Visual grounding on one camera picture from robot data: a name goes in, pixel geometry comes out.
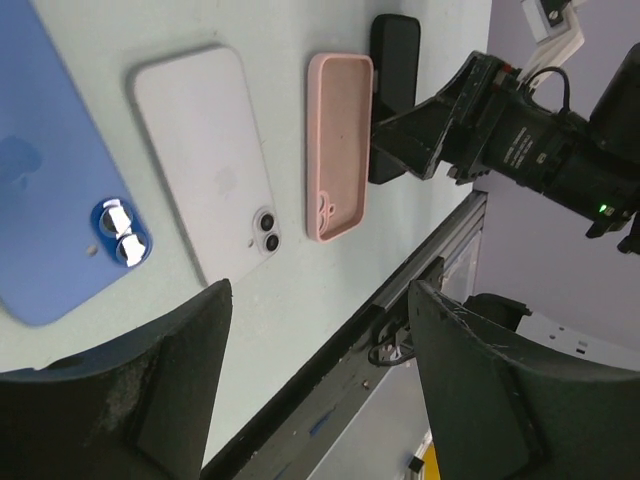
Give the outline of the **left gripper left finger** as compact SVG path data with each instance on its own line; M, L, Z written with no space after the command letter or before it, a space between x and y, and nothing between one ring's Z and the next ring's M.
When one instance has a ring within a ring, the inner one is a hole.
M5 479L196 479L232 319L221 280L173 311L1 376Z

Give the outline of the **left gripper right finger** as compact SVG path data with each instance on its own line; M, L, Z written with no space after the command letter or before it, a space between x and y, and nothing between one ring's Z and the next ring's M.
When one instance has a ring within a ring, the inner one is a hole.
M639 375L555 351L423 281L408 291L445 479L635 479Z

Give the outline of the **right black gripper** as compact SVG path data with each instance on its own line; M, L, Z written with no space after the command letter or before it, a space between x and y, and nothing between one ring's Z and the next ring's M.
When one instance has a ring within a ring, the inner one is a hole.
M473 51L433 96L374 125L372 145L421 180L441 161L458 185L496 171L526 188L555 177L555 113L538 105L518 69Z

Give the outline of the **pink phone case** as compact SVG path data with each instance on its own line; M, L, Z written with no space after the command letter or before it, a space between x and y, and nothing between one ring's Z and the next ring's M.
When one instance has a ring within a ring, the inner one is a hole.
M369 56L319 53L307 72L307 235L328 243L364 218L373 96Z

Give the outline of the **blue phone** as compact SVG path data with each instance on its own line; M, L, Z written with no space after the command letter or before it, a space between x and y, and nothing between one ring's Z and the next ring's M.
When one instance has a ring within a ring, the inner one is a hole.
M1 5L1 304L51 324L142 264L152 237L28 1Z

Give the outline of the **white phone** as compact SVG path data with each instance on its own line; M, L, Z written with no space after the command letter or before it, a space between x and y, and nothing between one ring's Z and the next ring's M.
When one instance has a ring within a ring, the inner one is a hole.
M239 282L282 243L239 55L214 45L148 61L127 89L202 281Z

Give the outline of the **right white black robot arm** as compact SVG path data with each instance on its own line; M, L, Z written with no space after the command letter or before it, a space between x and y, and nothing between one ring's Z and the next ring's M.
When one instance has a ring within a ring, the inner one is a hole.
M617 248L638 253L639 48L588 119L571 110L562 68L519 73L474 51L436 95L376 123L372 145L422 180L441 162L459 185L496 171L589 219L589 239L629 225Z

